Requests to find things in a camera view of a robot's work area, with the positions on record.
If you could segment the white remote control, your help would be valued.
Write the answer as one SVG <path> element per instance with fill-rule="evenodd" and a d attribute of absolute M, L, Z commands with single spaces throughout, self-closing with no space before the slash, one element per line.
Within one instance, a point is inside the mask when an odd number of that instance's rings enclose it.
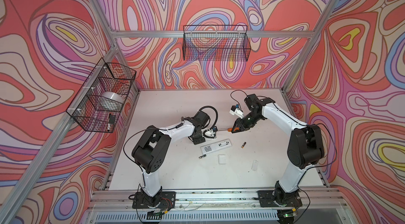
<path fill-rule="evenodd" d="M 223 149 L 230 148 L 232 146 L 232 142 L 229 139 L 218 141 L 209 145 L 205 145 L 200 147 L 201 154 L 207 155 L 213 152 L 221 151 Z"/>

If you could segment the orange handled screwdriver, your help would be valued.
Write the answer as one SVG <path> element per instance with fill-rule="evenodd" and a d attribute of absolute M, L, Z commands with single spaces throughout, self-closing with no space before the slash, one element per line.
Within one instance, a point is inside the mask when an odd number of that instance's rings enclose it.
<path fill-rule="evenodd" d="M 232 127 L 223 127 L 223 128 L 218 128 L 218 131 L 228 131 L 231 132 L 232 131 Z"/>

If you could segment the white battery cover plate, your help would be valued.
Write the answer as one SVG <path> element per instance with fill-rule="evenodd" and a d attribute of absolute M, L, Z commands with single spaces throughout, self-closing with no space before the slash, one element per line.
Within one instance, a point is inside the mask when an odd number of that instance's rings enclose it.
<path fill-rule="evenodd" d="M 211 140 L 214 140 L 214 139 L 216 139 L 217 137 L 205 137 L 205 136 L 202 136 L 202 137 L 200 137 L 199 139 L 198 139 L 198 145 L 200 145 L 200 144 L 203 144 L 203 143 L 205 143 L 205 142 L 207 142 L 207 141 L 211 141 Z"/>

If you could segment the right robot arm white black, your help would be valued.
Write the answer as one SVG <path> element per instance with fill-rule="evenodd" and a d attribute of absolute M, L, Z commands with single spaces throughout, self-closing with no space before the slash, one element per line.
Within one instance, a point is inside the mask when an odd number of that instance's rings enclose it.
<path fill-rule="evenodd" d="M 240 105 L 234 105 L 230 114 L 237 116 L 231 133 L 252 129 L 260 120 L 270 120 L 287 136 L 289 144 L 287 156 L 289 164 L 276 182 L 272 199 L 278 206 L 285 206 L 288 200 L 298 196 L 299 185 L 307 171 L 313 169 L 324 157 L 324 145 L 321 129 L 293 118 L 268 97 L 259 98 L 256 94 L 247 95 L 244 99 L 249 113 L 243 114 Z"/>

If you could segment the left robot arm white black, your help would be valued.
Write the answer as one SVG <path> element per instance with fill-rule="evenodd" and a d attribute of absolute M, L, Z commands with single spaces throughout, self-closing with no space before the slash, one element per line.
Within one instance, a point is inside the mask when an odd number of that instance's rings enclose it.
<path fill-rule="evenodd" d="M 142 170 L 144 187 L 142 192 L 150 198 L 161 193 L 158 170 L 162 166 L 171 143 L 188 138 L 194 145 L 206 141 L 203 130 L 211 121 L 209 115 L 198 111 L 193 117 L 185 117 L 181 122 L 165 128 L 149 126 L 133 148 L 131 156 Z"/>

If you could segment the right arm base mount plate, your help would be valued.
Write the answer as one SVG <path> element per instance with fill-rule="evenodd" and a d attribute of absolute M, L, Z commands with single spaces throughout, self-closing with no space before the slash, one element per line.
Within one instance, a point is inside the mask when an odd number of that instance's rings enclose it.
<path fill-rule="evenodd" d="M 259 190 L 257 200 L 261 207 L 300 208 L 303 206 L 298 191 L 291 193 L 282 189 Z"/>

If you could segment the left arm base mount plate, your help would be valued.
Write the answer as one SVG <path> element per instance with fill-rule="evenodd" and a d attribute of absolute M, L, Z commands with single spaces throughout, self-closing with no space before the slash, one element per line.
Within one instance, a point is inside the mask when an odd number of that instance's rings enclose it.
<path fill-rule="evenodd" d="M 133 209 L 172 209 L 175 207 L 176 192 L 163 191 L 151 197 L 142 190 L 132 196 Z"/>

